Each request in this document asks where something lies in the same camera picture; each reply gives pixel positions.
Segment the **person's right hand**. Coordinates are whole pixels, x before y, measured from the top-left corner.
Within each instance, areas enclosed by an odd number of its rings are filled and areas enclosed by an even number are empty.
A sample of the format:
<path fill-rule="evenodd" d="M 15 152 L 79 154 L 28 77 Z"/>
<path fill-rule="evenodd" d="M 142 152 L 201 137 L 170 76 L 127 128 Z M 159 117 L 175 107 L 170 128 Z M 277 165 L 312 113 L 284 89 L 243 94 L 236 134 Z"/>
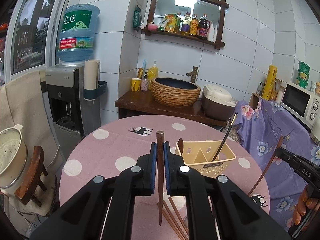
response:
<path fill-rule="evenodd" d="M 293 212 L 293 224 L 299 225 L 302 217 L 306 214 L 307 209 L 318 210 L 319 209 L 319 199 L 308 197 L 308 186 L 304 187 Z"/>

